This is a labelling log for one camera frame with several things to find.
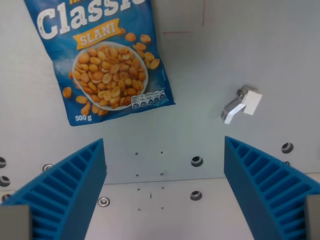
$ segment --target bowl of peanuts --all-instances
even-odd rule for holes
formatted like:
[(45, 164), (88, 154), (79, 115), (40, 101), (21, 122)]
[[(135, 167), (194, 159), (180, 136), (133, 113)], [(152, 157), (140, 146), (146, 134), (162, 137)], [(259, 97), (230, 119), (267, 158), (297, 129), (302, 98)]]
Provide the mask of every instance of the bowl of peanuts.
[(146, 90), (147, 67), (128, 46), (103, 41), (79, 52), (72, 66), (75, 83), (99, 108), (118, 111)]

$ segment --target white bowl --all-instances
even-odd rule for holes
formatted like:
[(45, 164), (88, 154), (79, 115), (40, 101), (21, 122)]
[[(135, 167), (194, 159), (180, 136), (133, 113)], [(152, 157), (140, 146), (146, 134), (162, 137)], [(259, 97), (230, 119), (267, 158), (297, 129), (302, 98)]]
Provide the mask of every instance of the white bowl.
[[(72, 66), (72, 72), (74, 72), (74, 71), (76, 70), (76, 65), (77, 65), (77, 63), (78, 63), (78, 57), (79, 57), (80, 54), (82, 54), (82, 53), (87, 53), (89, 48), (92, 48), (92, 47), (93, 47), (93, 48), (97, 49), (98, 47), (100, 47), (100, 46), (102, 46), (102, 45), (114, 46), (114, 47), (116, 47), (117, 49), (122, 48), (122, 47), (127, 47), (131, 52), (134, 53), (134, 56), (135, 56), (137, 59), (140, 60), (140, 65), (143, 66), (143, 68), (144, 68), (144, 70), (145, 70), (145, 80), (143, 81), (143, 90), (141, 90), (141, 92), (140, 92), (140, 94), (143, 94), (143, 93), (145, 92), (145, 90), (146, 90), (146, 87), (147, 87), (148, 81), (149, 81), (148, 70), (147, 70), (147, 67), (146, 67), (146, 65), (145, 65), (145, 62), (142, 60), (142, 58), (139, 56), (139, 54), (138, 54), (136, 51), (134, 51), (133, 49), (131, 49), (131, 48), (128, 47), (128, 46), (125, 46), (125, 45), (122, 45), (122, 44), (119, 44), (119, 43), (116, 43), (116, 42), (112, 42), (112, 41), (102, 41), (102, 42), (100, 42), (100, 43), (98, 43), (98, 44), (95, 44), (95, 45), (93, 45), (93, 46), (90, 46), (90, 47), (85, 48), (85, 49), (83, 49), (82, 51), (80, 51), (80, 52), (78, 53), (78, 55), (76, 56), (76, 58), (74, 59), (73, 66)], [(115, 108), (115, 109), (112, 109), (110, 106), (100, 106), (100, 104), (99, 104), (98, 102), (94, 102), (94, 101), (92, 100), (92, 98), (91, 98), (91, 96), (90, 96), (89, 94), (87, 94), (87, 93), (84, 92), (83, 87), (79, 84), (78, 80), (75, 79), (75, 78), (73, 78), (73, 79), (75, 80), (75, 82), (77, 83), (77, 85), (79, 86), (79, 88), (82, 90), (83, 94), (92, 102), (92, 104), (98, 106), (98, 107), (101, 108), (101, 109), (105, 109), (105, 110), (108, 110), (108, 111), (119, 111), (119, 110), (126, 109), (127, 107), (130, 107), (130, 106), (131, 106), (131, 105), (129, 105), (129, 106), (119, 106), (119, 107), (117, 107), (117, 108)]]

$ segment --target blue snack bag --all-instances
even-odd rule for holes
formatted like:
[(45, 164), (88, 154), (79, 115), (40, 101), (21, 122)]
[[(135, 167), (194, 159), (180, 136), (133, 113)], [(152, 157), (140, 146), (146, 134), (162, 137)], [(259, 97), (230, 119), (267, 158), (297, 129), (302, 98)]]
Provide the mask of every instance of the blue snack bag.
[(174, 105), (150, 0), (24, 0), (71, 126)]

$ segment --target yellow label banner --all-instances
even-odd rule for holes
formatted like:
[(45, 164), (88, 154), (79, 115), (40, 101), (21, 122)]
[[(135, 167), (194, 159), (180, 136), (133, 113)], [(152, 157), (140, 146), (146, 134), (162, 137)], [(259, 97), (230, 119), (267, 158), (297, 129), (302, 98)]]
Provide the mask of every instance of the yellow label banner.
[(73, 38), (77, 42), (76, 49), (84, 49), (92, 46), (104, 39), (114, 35), (121, 34), (119, 28), (119, 18), (107, 21), (81, 34), (74, 35)]

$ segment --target screw hole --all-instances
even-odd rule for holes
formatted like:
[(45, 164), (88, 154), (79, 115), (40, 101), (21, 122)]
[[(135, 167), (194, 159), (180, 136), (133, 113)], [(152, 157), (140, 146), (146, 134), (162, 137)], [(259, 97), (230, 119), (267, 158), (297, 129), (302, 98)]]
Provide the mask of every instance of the screw hole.
[(0, 186), (8, 187), (10, 185), (10, 179), (6, 176), (0, 176)]
[(11, 194), (5, 194), (5, 195), (3, 195), (2, 198), (1, 198), (2, 202), (4, 202), (5, 200), (7, 200), (10, 196), (11, 196)]
[(110, 205), (110, 199), (103, 196), (98, 199), (98, 204), (100, 207), (107, 207)]
[(294, 145), (291, 142), (287, 142), (287, 143), (283, 144), (281, 151), (284, 154), (289, 154), (292, 152), (293, 149), (294, 149)]
[(6, 165), (7, 161), (3, 157), (0, 157), (0, 169), (3, 169)]
[(190, 199), (192, 201), (198, 201), (202, 198), (202, 193), (200, 191), (193, 191), (191, 194), (190, 194)]
[(194, 167), (200, 167), (204, 163), (204, 159), (200, 156), (195, 156), (191, 159), (191, 165)]

